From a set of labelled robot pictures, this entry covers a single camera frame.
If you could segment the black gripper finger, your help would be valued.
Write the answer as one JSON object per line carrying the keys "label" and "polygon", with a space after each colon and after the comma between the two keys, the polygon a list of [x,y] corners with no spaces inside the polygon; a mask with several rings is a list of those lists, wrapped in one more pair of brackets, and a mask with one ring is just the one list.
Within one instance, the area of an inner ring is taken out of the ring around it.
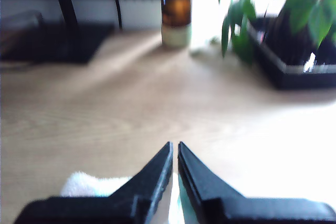
{"label": "black gripper finger", "polygon": [[178,145],[178,171],[197,221],[226,223],[224,199],[243,195],[214,174],[183,142]]}
{"label": "black gripper finger", "polygon": [[110,223],[151,223],[167,189],[173,168],[173,143],[154,157],[111,196]]}

